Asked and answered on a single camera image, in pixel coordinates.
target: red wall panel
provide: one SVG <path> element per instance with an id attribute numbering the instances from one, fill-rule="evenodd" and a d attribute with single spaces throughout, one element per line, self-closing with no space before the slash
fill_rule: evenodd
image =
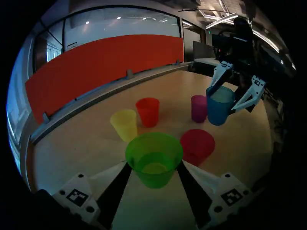
<path id="1" fill-rule="evenodd" d="M 163 35 L 127 35 L 78 46 L 51 60 L 26 82 L 35 119 L 52 115 L 65 104 L 127 75 L 183 61 L 183 41 Z"/>

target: yellow cup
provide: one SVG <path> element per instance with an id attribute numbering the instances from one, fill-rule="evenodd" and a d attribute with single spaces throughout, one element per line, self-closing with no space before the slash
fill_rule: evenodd
<path id="1" fill-rule="evenodd" d="M 130 142 L 137 136 L 136 116 L 132 109 L 120 110 L 111 116 L 111 124 L 125 142 Z"/>

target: pink cup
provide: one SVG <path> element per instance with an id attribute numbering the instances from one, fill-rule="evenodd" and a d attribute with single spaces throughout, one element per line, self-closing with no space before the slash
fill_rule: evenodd
<path id="1" fill-rule="evenodd" d="M 191 97 L 191 116 L 197 123 L 203 123 L 207 117 L 207 98 L 202 95 Z"/>

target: cup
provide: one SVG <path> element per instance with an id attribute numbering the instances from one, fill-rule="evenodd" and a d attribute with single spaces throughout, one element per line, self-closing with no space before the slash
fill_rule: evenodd
<path id="1" fill-rule="evenodd" d="M 203 123 L 207 117 L 207 98 L 202 95 L 191 97 L 191 117 L 197 123 Z"/>
<path id="2" fill-rule="evenodd" d="M 183 159 L 195 166 L 199 166 L 215 149 L 214 138 L 201 129 L 185 132 L 180 143 L 183 148 Z"/>
<path id="3" fill-rule="evenodd" d="M 126 160 L 149 188 L 165 186 L 183 157 L 180 142 L 164 133 L 145 133 L 131 141 Z"/>
<path id="4" fill-rule="evenodd" d="M 159 120 L 159 100 L 156 98 L 143 98 L 135 106 L 145 127 L 154 127 Z"/>
<path id="5" fill-rule="evenodd" d="M 136 112 L 134 110 L 120 110 L 111 116 L 110 122 L 123 141 L 130 142 L 137 136 Z"/>
<path id="6" fill-rule="evenodd" d="M 228 112 L 233 106 L 234 92 L 229 88 L 220 86 L 215 93 L 208 96 L 211 88 L 212 86 L 206 90 L 208 120 L 213 125 L 222 125 L 225 123 Z"/>

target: green cup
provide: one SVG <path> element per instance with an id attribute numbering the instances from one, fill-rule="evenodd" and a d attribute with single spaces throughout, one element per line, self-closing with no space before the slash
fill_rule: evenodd
<path id="1" fill-rule="evenodd" d="M 165 186 L 183 157 L 180 142 L 164 133 L 145 133 L 126 148 L 126 160 L 149 188 Z"/>

